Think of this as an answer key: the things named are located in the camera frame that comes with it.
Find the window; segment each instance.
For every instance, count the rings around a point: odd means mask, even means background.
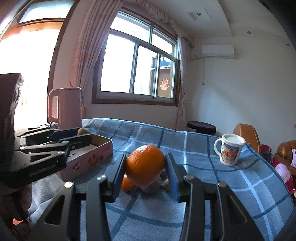
[[[177,66],[174,40],[152,25],[119,12],[96,64],[93,96],[99,103],[102,99],[174,103]]]
[[[15,110],[15,129],[47,123],[49,70],[61,27],[73,2],[33,1],[23,10],[20,23],[10,26],[0,39],[0,74],[20,72],[24,77]]]

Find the cartoon design on mug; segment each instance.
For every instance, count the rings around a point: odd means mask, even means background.
[[[223,142],[221,157],[224,162],[232,164],[235,161],[238,153],[239,153],[239,147],[230,146]]]

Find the pink box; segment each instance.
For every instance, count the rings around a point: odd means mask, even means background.
[[[91,136],[92,143],[84,148],[71,151],[67,167],[56,173],[64,182],[73,180],[113,154],[112,139],[96,134],[91,134]]]

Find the kettle handle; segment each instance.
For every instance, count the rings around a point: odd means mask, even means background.
[[[49,121],[54,121],[54,122],[59,122],[58,118],[55,118],[52,116],[52,101],[53,101],[53,97],[58,97],[58,101],[59,101],[59,93],[60,90],[59,89],[55,89],[50,91],[49,95],[48,95],[48,108],[47,108],[47,117],[49,119]]]

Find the small orange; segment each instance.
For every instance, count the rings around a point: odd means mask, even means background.
[[[126,161],[126,175],[137,186],[151,185],[165,167],[165,156],[156,146],[144,145]]]
[[[121,190],[124,192],[129,192],[133,189],[133,187],[134,184],[132,184],[128,177],[124,175],[121,183]]]

